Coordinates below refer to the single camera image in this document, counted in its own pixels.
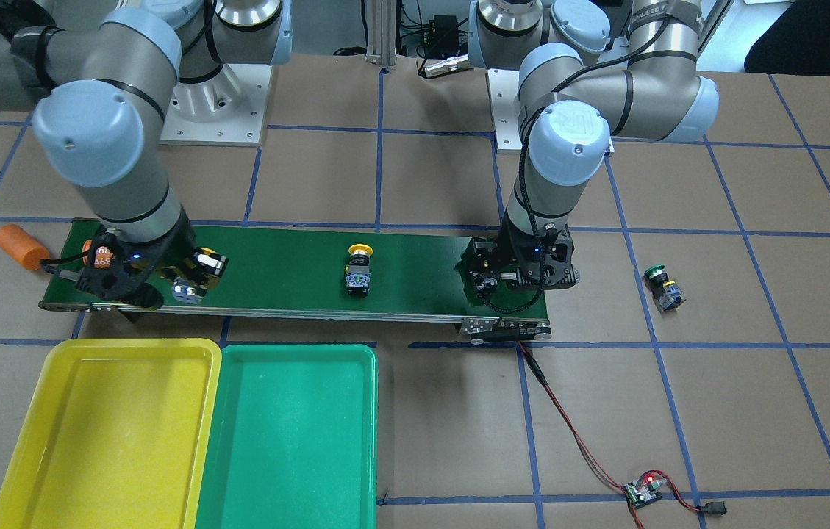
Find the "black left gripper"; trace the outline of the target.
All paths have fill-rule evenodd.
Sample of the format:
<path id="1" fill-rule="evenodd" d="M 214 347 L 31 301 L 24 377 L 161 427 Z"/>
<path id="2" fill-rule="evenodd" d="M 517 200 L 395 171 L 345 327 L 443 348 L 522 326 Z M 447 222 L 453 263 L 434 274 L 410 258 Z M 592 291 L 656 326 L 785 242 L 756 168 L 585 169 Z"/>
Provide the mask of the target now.
<path id="1" fill-rule="evenodd" d="M 512 290 L 535 291 L 572 288 L 579 282 L 573 265 L 575 251 L 567 226 L 548 222 L 541 241 L 505 220 L 495 238 L 471 237 L 462 254 L 462 274 L 472 284 L 472 273 L 489 271 L 498 276 L 498 285 Z"/>

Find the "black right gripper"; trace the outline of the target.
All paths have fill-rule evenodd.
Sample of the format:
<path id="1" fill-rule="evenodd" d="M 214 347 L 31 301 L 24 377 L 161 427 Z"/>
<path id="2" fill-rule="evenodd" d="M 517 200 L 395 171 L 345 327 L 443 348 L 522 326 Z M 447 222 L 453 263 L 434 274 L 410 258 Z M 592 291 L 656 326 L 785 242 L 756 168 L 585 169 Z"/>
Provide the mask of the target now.
<path id="1" fill-rule="evenodd" d="M 185 213 L 166 234 L 147 243 L 129 243 L 101 226 L 96 229 L 90 248 L 101 247 L 112 251 L 111 264 L 98 268 L 94 259 L 89 258 L 76 279 L 76 288 L 103 301 L 120 301 L 142 309 L 158 309 L 165 300 L 147 284 L 152 275 L 167 281 L 183 278 L 195 282 L 206 295 L 216 288 L 229 267 L 229 258 L 223 254 L 197 248 L 193 226 Z"/>

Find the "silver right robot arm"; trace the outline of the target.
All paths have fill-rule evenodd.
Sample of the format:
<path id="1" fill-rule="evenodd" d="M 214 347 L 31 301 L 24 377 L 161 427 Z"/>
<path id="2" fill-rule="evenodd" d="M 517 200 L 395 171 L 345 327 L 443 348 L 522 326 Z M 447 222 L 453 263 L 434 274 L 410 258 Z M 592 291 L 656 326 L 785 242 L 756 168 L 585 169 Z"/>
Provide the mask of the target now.
<path id="1" fill-rule="evenodd" d="M 0 247 L 103 301 L 158 309 L 159 276 L 182 303 L 203 301 L 229 261 L 196 241 L 160 161 L 167 117 L 210 118 L 240 103 L 230 67 L 280 65 L 293 50 L 288 1 L 140 1 L 96 28 L 59 26 L 52 1 L 0 1 L 0 112 L 32 114 L 49 164 L 100 226 L 53 259 L 22 230 Z"/>

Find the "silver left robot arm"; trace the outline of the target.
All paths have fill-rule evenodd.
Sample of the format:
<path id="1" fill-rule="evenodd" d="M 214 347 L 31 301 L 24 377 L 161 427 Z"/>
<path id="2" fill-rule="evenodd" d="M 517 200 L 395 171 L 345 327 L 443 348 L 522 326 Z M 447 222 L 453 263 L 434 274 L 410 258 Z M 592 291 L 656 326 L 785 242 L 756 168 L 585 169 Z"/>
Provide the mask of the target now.
<path id="1" fill-rule="evenodd" d="M 718 89 L 697 73 L 698 1 L 635 1 L 623 66 L 601 62 L 612 39 L 590 1 L 474 1 L 468 57 L 518 72 L 518 180 L 494 239 L 464 254 L 476 291 L 563 289 L 577 282 L 567 222 L 613 137 L 699 140 L 716 120 Z"/>

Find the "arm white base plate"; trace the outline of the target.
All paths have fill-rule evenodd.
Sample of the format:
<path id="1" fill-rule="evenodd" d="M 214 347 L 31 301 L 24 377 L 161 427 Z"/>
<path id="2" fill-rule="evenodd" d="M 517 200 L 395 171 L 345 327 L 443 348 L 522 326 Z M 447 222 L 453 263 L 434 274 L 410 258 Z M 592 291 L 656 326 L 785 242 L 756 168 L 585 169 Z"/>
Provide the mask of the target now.
<path id="1" fill-rule="evenodd" d="M 518 155 L 522 149 L 518 131 L 519 71 L 488 69 L 486 77 L 490 111 L 494 123 L 496 153 Z"/>
<path id="2" fill-rule="evenodd" d="M 270 65 L 227 64 L 173 91 L 160 144 L 260 147 L 273 80 Z"/>

